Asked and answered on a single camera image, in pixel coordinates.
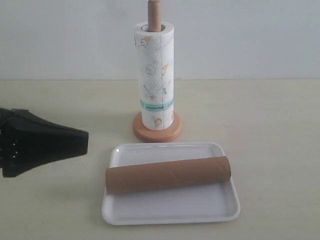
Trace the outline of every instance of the white table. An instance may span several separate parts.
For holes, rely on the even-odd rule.
[[[216,142],[228,156],[241,205],[236,220],[108,225],[105,168],[114,147],[139,142],[137,82],[0,81],[1,107],[89,132],[87,155],[0,177],[0,239],[319,239],[320,81],[178,80],[175,99],[183,121],[175,142]]]

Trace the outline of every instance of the cardboard tube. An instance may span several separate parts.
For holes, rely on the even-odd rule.
[[[160,0],[148,1],[148,32],[161,32],[161,3]]]
[[[107,194],[227,182],[231,178],[226,156],[110,167],[105,171]]]

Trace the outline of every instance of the tray rim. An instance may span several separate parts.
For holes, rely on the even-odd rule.
[[[123,143],[123,144],[119,144],[118,146],[116,146],[111,153],[110,156],[110,162],[109,162],[109,167],[112,168],[113,164],[114,164],[114,156],[117,153],[117,149],[119,148],[123,148],[125,146],[129,146],[129,145],[133,145],[133,146],[160,146],[160,145],[165,145],[165,146],[176,146],[176,145],[197,145],[200,146],[201,144],[204,145],[212,145],[212,146],[216,146],[221,150],[222,156],[225,156],[225,151],[223,150],[223,148],[212,141],[190,141],[190,142],[152,142],[152,143],[145,143],[145,142],[141,142],[141,143]],[[165,225],[165,224],[192,224],[192,223],[219,223],[219,222],[228,222],[228,221],[232,221],[234,219],[236,219],[241,211],[241,206],[240,206],[240,201],[239,201],[239,197],[236,191],[236,187],[233,181],[232,176],[230,177],[230,181],[229,181],[230,185],[231,185],[231,189],[232,189],[232,193],[233,193],[233,198],[235,200],[236,203],[236,211],[233,215],[231,216],[226,216],[226,217],[216,217],[216,216],[209,216],[209,217],[198,217],[197,219],[195,218],[188,218],[188,219],[181,219],[181,218],[175,218],[175,219],[166,219],[166,218],[160,218],[160,219],[150,219],[150,220],[115,220],[113,218],[113,216],[109,213],[105,213],[104,212],[104,206],[106,205],[106,201],[107,201],[107,189],[104,188],[104,194],[103,194],[103,201],[102,201],[102,207],[101,207],[101,214],[103,219],[105,220],[106,223],[110,224],[110,225],[114,225],[114,226],[133,226],[133,225]]]

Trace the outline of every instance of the wooden dowel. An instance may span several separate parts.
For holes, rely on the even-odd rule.
[[[160,0],[148,0],[148,32],[161,32]]]

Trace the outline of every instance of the teal stripe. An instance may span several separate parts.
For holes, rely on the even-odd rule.
[[[143,109],[149,112],[160,112],[160,111],[165,111],[171,108],[172,105],[174,104],[174,98],[172,98],[170,101],[168,101],[165,104],[148,104],[140,99],[140,104]]]

